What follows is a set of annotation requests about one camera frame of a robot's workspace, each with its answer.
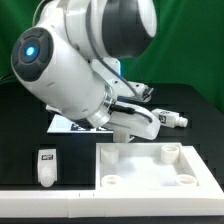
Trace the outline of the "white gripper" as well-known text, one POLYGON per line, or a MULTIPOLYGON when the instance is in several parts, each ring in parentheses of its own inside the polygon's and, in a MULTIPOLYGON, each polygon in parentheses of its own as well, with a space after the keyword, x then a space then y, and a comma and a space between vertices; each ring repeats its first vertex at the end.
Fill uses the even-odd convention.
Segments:
POLYGON ((154 140, 160 130, 160 121, 144 107, 117 101, 110 107, 111 119, 107 129, 126 132, 129 135, 154 140))

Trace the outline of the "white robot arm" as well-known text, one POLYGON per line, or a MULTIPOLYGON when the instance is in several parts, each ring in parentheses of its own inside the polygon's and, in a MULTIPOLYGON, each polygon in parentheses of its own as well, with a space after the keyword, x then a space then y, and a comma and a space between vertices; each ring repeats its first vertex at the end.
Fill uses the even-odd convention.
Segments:
POLYGON ((128 82, 114 87, 119 75, 97 64, 140 56, 156 29, 152 0, 52 0, 16 41, 11 66, 49 111, 81 127, 111 129, 117 142, 131 135, 153 140, 160 121, 147 109, 118 100, 144 102, 148 94, 128 82))

